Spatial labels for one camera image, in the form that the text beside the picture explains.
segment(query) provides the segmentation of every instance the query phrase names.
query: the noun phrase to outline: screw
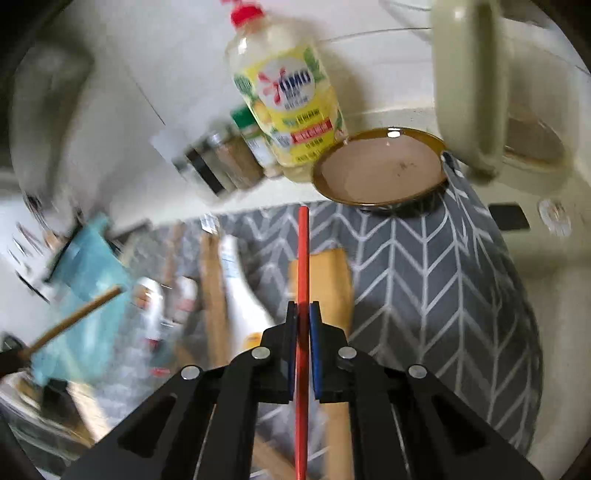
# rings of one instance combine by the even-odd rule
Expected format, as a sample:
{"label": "screw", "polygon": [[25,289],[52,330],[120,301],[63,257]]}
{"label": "screw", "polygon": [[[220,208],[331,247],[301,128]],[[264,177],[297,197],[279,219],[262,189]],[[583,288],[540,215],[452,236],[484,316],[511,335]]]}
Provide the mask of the screw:
{"label": "screw", "polygon": [[188,365],[181,370],[181,377],[183,377],[185,380],[193,380],[200,374],[201,370],[199,370],[199,367],[196,367],[195,365]]}
{"label": "screw", "polygon": [[411,365],[408,367],[408,374],[413,378],[425,378],[427,369],[422,365]]}
{"label": "screw", "polygon": [[268,358],[271,351],[266,346],[258,346],[252,351],[252,356],[257,360]]}
{"label": "screw", "polygon": [[355,350],[352,346],[342,346],[339,348],[339,357],[344,358],[345,360],[351,360],[357,356],[357,350]]}

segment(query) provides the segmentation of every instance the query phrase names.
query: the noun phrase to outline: wooden cutting board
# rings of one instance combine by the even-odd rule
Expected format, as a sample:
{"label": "wooden cutting board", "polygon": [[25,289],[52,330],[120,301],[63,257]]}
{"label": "wooden cutting board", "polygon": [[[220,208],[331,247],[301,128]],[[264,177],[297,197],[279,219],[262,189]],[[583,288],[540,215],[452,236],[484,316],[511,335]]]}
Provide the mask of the wooden cutting board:
{"label": "wooden cutting board", "polygon": [[[290,285],[297,295],[297,262],[290,265]],[[310,255],[310,302],[320,302],[322,321],[349,336],[354,302],[353,284],[347,255],[341,248]],[[353,480],[353,452],[349,423],[349,404],[322,405],[327,415],[324,464],[325,478]]]}

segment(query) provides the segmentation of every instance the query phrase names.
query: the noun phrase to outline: blue gripper pad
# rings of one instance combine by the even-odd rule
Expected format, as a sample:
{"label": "blue gripper pad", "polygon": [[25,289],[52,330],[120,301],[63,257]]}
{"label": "blue gripper pad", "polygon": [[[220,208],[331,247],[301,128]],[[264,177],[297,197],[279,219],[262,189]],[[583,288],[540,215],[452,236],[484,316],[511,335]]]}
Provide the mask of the blue gripper pad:
{"label": "blue gripper pad", "polygon": [[322,339],[320,336],[320,303],[315,301],[310,304],[310,346],[312,356],[312,385],[316,398],[322,396]]}

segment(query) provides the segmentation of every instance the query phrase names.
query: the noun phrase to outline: wooden stick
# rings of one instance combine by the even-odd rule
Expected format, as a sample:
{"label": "wooden stick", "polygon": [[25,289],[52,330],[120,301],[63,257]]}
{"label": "wooden stick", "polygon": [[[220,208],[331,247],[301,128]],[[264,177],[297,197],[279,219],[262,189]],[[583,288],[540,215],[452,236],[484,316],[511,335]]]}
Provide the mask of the wooden stick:
{"label": "wooden stick", "polygon": [[205,306],[205,328],[212,368],[227,365],[229,355],[229,329],[226,314],[226,295],[222,284],[222,265],[219,237],[207,232],[201,238],[201,275]]}
{"label": "wooden stick", "polygon": [[175,223],[170,238],[167,241],[166,257],[164,258],[164,268],[162,272],[162,284],[167,287],[172,287],[174,284],[174,276],[177,272],[176,256],[180,242],[183,239],[184,231],[184,222]]}
{"label": "wooden stick", "polygon": [[29,348],[25,348],[19,352],[19,356],[23,361],[28,361],[31,358],[31,355],[36,353],[39,349],[43,348],[45,344],[51,340],[53,340],[56,336],[58,336],[64,330],[67,330],[71,326],[75,325],[76,322],[86,317],[89,313],[94,312],[97,308],[103,306],[109,300],[114,299],[117,295],[122,293],[125,289],[121,285],[114,286],[107,290],[105,293],[100,295],[99,297],[95,298],[94,300],[88,302],[84,305],[81,309],[77,310],[76,312],[72,313],[68,318],[62,320],[60,323],[55,325],[55,327],[46,331],[45,334],[42,335],[34,344],[32,344]]}

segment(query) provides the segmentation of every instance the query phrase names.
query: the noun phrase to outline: bowl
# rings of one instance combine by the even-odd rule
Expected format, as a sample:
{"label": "bowl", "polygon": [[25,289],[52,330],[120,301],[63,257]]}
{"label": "bowl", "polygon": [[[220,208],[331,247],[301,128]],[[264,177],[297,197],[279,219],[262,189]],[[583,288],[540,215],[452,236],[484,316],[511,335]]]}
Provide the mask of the bowl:
{"label": "bowl", "polygon": [[445,149],[441,139],[414,128],[367,130],[326,150],[314,165],[312,183],[334,202],[391,211],[447,180]]}

